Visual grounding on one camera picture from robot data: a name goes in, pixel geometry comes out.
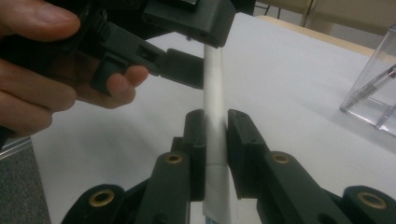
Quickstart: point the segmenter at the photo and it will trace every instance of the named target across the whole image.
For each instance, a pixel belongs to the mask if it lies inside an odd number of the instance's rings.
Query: clear plastic container
[[[364,67],[341,110],[396,136],[396,24]]]

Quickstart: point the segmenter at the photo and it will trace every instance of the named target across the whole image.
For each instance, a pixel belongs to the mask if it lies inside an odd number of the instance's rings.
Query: white cylindrical object
[[[205,46],[206,181],[204,215],[219,224],[230,224],[230,186],[223,83],[222,50]]]

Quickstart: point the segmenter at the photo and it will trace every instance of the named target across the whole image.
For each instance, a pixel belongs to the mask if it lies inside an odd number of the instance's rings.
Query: brass ring
[[[278,163],[286,164],[290,161],[288,156],[282,155],[282,154],[274,154],[272,156],[272,159]]]
[[[92,207],[102,207],[111,203],[114,200],[114,191],[111,189],[101,189],[94,193],[90,198],[90,205]]]
[[[177,154],[172,154],[172,155],[169,155],[166,157],[166,162],[172,163],[172,164],[179,163],[182,160],[183,160],[183,157],[181,157],[180,155],[177,155]]]
[[[386,209],[388,207],[388,204],[385,202],[385,200],[373,193],[359,192],[358,198],[362,203],[376,209]]]

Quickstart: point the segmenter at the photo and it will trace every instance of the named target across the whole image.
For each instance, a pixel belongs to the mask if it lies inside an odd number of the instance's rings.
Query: fingernail
[[[54,24],[74,20],[77,15],[52,4],[46,4],[37,11],[37,16],[45,23]]]

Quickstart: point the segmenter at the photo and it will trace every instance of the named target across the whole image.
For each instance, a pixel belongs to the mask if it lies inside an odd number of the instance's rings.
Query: table
[[[170,34],[151,43],[198,56],[203,46]],[[224,52],[227,108],[248,113],[268,147],[293,155],[324,188],[341,195],[365,185],[396,198],[396,138],[339,106],[369,56],[237,14]],[[52,223],[87,189],[129,189],[181,136],[185,115],[203,107],[201,91],[149,77],[135,101],[115,110],[76,103],[33,136]],[[259,223],[254,200],[232,194],[233,223]],[[204,223],[200,205],[191,223]]]

